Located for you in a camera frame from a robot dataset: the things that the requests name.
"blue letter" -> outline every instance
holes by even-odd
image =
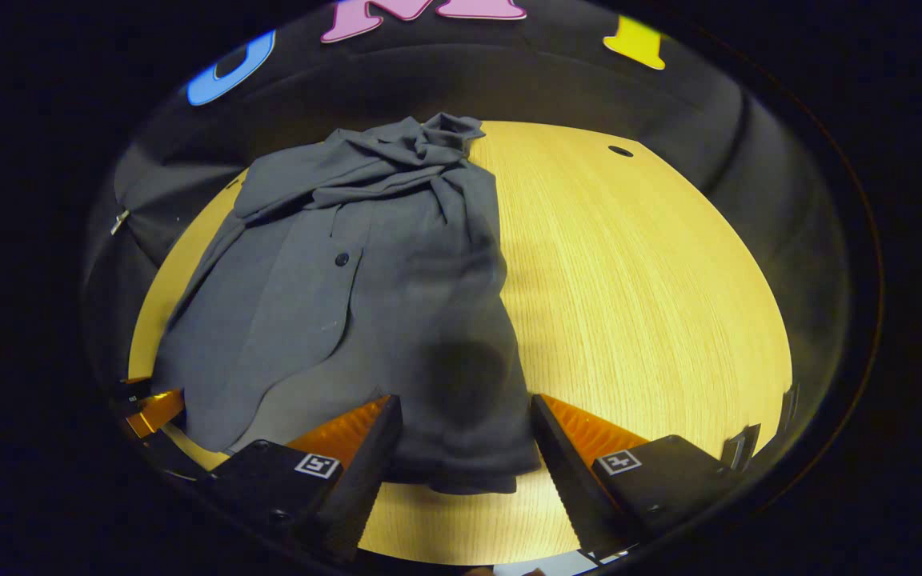
[[[219,96],[226,94],[231,88],[237,86],[246,77],[251,76],[254,70],[266,61],[272,54],[272,45],[275,44],[275,30],[264,34],[248,44],[248,54],[244,62],[222,78],[215,77],[215,65],[198,74],[197,78],[187,84],[187,101],[191,106],[201,106],[203,103],[214,101]]]

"metal clip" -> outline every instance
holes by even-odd
[[[124,220],[127,219],[127,216],[130,215],[130,210],[124,210],[122,214],[116,216],[116,223],[113,225],[113,229],[109,230],[109,234],[116,236],[116,230],[120,230],[120,225],[124,223]]]

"gray cloth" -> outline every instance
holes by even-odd
[[[158,348],[191,440],[289,442],[398,394],[391,480],[508,492],[538,467],[479,127],[407,118],[251,165]]]

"table surface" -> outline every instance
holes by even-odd
[[[760,424],[757,450],[771,440],[792,380],[788,337],[764,275],[709,201],[638,142],[544,124],[486,122],[483,130],[471,160],[497,177],[502,298],[528,389],[644,438],[682,435],[715,457],[747,424]],[[228,211],[230,193],[210,205],[212,220]],[[191,227],[209,219],[202,216]],[[197,236],[211,238],[208,230]],[[177,277],[190,277],[198,259],[187,260]],[[153,361],[154,351],[136,360],[132,351],[131,374],[135,362]],[[173,426],[164,430],[203,466],[224,459]],[[519,477],[515,494],[384,484],[361,547],[491,565],[579,544],[543,468]]]

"black bracket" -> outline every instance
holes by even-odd
[[[350,561],[402,426],[399,398],[390,397],[347,468],[336,458],[258,440],[197,486],[271,539]]]
[[[782,414],[780,415],[780,420],[778,422],[778,431],[782,431],[788,428],[789,422],[795,418],[795,411],[799,407],[799,384],[793,383],[789,386],[789,389],[782,396]]]
[[[533,397],[531,411],[535,440],[571,528],[594,558],[658,538],[740,480],[731,467],[679,435],[599,456],[586,467],[540,396]]]
[[[112,393],[112,404],[118,415],[123,418],[140,412],[140,401],[151,396],[151,378],[139,380],[120,380]]]
[[[760,426],[746,426],[740,433],[724,441],[724,451],[721,452],[720,461],[725,466],[735,471],[745,471],[756,451],[756,442],[760,438]]]

